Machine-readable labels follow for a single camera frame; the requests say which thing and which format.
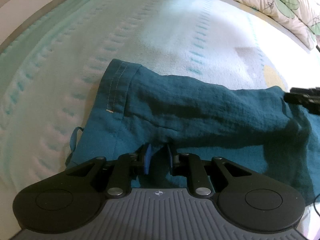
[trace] pillow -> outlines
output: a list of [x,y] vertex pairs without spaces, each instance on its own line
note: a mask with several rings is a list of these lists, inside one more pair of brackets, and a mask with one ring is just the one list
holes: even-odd
[[320,35],[320,6],[314,0],[236,0],[271,17],[313,49]]

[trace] black cable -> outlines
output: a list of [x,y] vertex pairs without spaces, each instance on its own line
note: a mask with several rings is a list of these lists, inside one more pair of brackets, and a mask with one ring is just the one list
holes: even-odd
[[318,197],[320,197],[320,194],[318,194],[318,195],[315,197],[315,201],[313,202],[313,208],[315,209],[316,213],[317,213],[318,216],[320,217],[320,213],[319,213],[319,211],[316,209],[316,200],[317,200]]

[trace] green leaf print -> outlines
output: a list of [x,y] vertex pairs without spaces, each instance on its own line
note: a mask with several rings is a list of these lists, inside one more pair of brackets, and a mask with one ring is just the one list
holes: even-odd
[[294,19],[292,10],[299,8],[298,0],[275,0],[278,10],[286,17]]
[[320,35],[320,23],[316,23],[315,25],[311,26],[311,30],[314,34]]

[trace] yellow pattern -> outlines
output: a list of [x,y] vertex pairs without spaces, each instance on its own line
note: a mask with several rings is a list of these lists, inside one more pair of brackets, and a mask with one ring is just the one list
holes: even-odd
[[239,3],[239,9],[245,11],[245,12],[248,12],[252,15],[255,15],[256,17],[260,18],[261,20],[263,20],[265,24],[269,23],[270,25],[272,25],[273,27],[277,27],[277,22],[274,21],[273,19],[271,19],[269,16],[259,12],[259,11],[256,11],[254,9],[252,9],[251,7],[249,6],[246,6],[242,3]]
[[274,68],[265,65],[263,68],[263,75],[268,87],[278,86],[285,91],[285,86],[281,80],[281,77]]

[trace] white thread stitching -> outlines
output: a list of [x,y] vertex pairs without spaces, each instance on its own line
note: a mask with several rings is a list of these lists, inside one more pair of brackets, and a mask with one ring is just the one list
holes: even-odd
[[116,94],[117,94],[117,88],[118,88],[118,84],[119,84],[120,78],[121,78],[122,74],[125,72],[125,70],[127,69],[127,67],[128,67],[129,65],[130,65],[130,64],[128,64],[127,66],[125,66],[124,70],[122,71],[122,73],[121,73],[121,75],[120,75],[120,77],[119,77],[119,79],[118,79],[117,86],[116,86],[116,91],[115,91],[115,98],[114,98],[114,100],[113,100],[112,112],[114,112],[114,110],[115,110]]
[[109,94],[108,94],[108,101],[107,101],[107,111],[108,111],[108,108],[109,108],[109,97],[110,97],[110,91],[111,91],[111,85],[112,85],[112,82],[113,82],[113,79],[115,78],[116,74],[118,73],[119,69],[121,68],[123,62],[120,64],[120,66],[118,67],[115,75],[113,76],[113,78],[111,79],[111,83],[110,83],[110,87],[109,87]]

